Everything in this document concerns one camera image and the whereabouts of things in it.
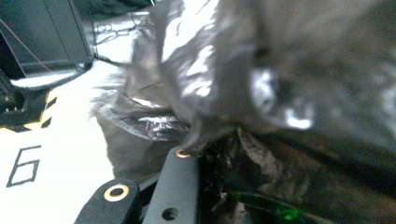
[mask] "screw hole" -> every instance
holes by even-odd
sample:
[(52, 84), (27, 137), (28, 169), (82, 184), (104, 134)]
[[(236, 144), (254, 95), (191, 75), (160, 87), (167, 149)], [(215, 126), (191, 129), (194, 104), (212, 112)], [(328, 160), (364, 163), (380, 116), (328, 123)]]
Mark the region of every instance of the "screw hole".
[(123, 193), (123, 189), (113, 189), (110, 191), (110, 195), (115, 197), (115, 196), (120, 196)]
[(176, 151), (176, 155), (180, 158), (188, 158), (190, 156), (189, 153), (185, 152), (182, 149), (179, 149), (178, 151)]
[(271, 50), (269, 48), (260, 48), (256, 50), (256, 58), (263, 58), (263, 57), (268, 57), (268, 55), (271, 53)]
[(166, 208), (163, 210), (163, 219), (166, 221), (175, 220), (178, 216), (178, 210), (176, 208)]

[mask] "printed number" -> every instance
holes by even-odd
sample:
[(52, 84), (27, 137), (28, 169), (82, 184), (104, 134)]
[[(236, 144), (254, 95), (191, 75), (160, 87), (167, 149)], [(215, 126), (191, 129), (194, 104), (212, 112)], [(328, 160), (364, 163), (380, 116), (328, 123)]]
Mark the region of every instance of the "printed number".
[(9, 176), (7, 188), (11, 188), (13, 186), (21, 185), (26, 182), (35, 182), (35, 175), (37, 174), (38, 164), (40, 160), (34, 161), (23, 161), (20, 163), (22, 152), (27, 150), (34, 150), (37, 148), (41, 148), (41, 146), (35, 147), (25, 147), (21, 148), (20, 152), (18, 153), (18, 157), (15, 160), (14, 167), (12, 168), (11, 175)]

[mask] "green light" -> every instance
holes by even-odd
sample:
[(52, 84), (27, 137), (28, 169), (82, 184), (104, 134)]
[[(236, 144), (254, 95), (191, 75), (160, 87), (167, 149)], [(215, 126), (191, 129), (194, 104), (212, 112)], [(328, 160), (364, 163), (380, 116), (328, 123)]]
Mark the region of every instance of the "green light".
[(300, 216), (301, 212), (296, 208), (278, 207), (276, 215), (283, 217), (285, 220), (292, 221)]

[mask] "white surface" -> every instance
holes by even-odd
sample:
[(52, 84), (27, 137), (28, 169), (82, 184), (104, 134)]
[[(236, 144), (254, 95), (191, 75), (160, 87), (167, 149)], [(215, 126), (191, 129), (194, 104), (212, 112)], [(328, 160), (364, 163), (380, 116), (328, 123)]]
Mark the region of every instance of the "white surface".
[[(114, 178), (91, 106), (92, 98), (102, 94), (92, 86), (117, 70), (96, 62), (89, 73), (59, 88), (48, 129), (0, 132), (0, 207), (6, 211), (0, 223), (73, 223), (93, 193)], [(20, 149), (34, 146), (41, 147), (23, 151), (18, 164), (39, 160), (35, 181), (7, 188)], [(33, 164), (18, 168), (13, 182), (32, 172)]]

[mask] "red wire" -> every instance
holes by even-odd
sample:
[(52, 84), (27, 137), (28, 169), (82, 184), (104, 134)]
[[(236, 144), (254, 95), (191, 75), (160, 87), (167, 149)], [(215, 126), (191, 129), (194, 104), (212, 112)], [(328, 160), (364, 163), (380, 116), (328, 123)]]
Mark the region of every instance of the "red wire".
[(38, 63), (40, 63), (41, 64), (41, 66), (43, 66), (43, 68), (45, 68), (47, 71), (49, 71), (49, 72), (52, 72), (52, 70), (50, 70), (46, 65), (44, 65), (41, 61), (40, 61), (40, 59), (38, 59), (37, 58), (37, 56), (35, 56), (34, 54), (33, 54), (33, 52), (32, 51), (30, 51), (29, 50), (29, 48), (25, 45), (25, 44), (23, 44), (23, 42), (18, 38), (18, 36), (11, 30), (11, 28), (9, 28), (7, 25), (6, 25), (6, 23), (2, 20), (2, 19), (0, 19), (0, 22), (9, 30), (9, 32), (15, 37), (15, 39), (17, 39), (18, 40), (18, 42), (20, 42), (20, 44), (35, 58), (35, 60), (38, 62)]

